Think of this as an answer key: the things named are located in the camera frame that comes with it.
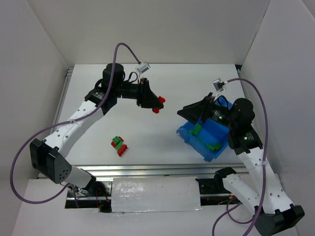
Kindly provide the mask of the red brick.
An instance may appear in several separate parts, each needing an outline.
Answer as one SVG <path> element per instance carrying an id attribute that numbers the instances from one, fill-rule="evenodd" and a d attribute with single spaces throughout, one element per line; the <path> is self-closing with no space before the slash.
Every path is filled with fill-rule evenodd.
<path id="1" fill-rule="evenodd" d="M 152 108 L 152 111 L 155 114 L 158 114 L 160 112 L 160 110 L 164 108 L 164 103 L 166 102 L 165 98 L 162 96 L 158 97 L 158 101 L 159 101 L 159 103 L 155 107 Z"/>

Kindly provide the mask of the green lego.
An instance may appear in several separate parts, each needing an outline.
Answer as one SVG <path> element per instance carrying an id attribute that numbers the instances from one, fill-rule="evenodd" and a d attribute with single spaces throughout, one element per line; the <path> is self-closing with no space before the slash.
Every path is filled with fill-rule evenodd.
<path id="1" fill-rule="evenodd" d="M 189 131 L 190 134 L 194 136 L 198 136 L 202 129 L 202 126 L 200 124 L 196 124 L 192 130 Z"/>

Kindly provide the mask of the green 2x4 lego brick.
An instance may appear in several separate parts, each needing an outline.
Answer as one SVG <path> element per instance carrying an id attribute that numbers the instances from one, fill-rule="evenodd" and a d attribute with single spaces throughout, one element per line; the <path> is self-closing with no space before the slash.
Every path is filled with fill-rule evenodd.
<path id="1" fill-rule="evenodd" d="M 220 150 L 222 148 L 222 145 L 221 145 L 221 143 L 216 143 L 213 145 L 213 147 L 214 147 L 214 150 L 217 151 L 217 150 Z"/>

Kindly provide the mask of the green 2x3 lego brick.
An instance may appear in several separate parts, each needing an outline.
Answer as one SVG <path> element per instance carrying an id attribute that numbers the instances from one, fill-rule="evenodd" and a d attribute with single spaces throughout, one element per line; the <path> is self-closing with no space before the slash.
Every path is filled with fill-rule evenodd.
<path id="1" fill-rule="evenodd" d="M 207 144 L 206 147 L 210 150 L 210 151 L 215 151 L 216 147 L 210 144 Z"/>

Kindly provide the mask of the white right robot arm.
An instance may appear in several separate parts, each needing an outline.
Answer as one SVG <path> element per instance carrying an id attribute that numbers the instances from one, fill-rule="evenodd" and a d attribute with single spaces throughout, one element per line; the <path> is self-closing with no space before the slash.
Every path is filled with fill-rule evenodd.
<path id="1" fill-rule="evenodd" d="M 253 214 L 252 222 L 262 236 L 292 228 L 304 217 L 303 208 L 287 196 L 264 156 L 266 144 L 252 127 L 255 114 L 249 100 L 238 98 L 232 106 L 224 106 L 210 93 L 177 114 L 192 124 L 211 120 L 228 128 L 228 145 L 245 165 L 256 190 L 245 184 L 232 168 L 217 171 L 215 179 Z"/>

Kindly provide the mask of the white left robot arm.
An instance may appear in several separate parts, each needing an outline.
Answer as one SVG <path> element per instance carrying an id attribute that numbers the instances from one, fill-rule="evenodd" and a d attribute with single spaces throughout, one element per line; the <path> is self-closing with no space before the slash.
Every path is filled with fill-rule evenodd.
<path id="1" fill-rule="evenodd" d="M 56 184 L 73 184 L 89 194 L 105 192 L 102 183 L 95 176 L 67 162 L 66 157 L 85 132 L 117 104 L 118 98 L 134 99 L 137 106 L 152 109 L 158 113 L 164 107 L 165 99 L 156 96 L 146 78 L 126 80 L 124 67 L 108 64 L 94 88 L 85 96 L 69 123 L 60 126 L 42 141 L 30 143 L 31 164 L 34 169 Z"/>

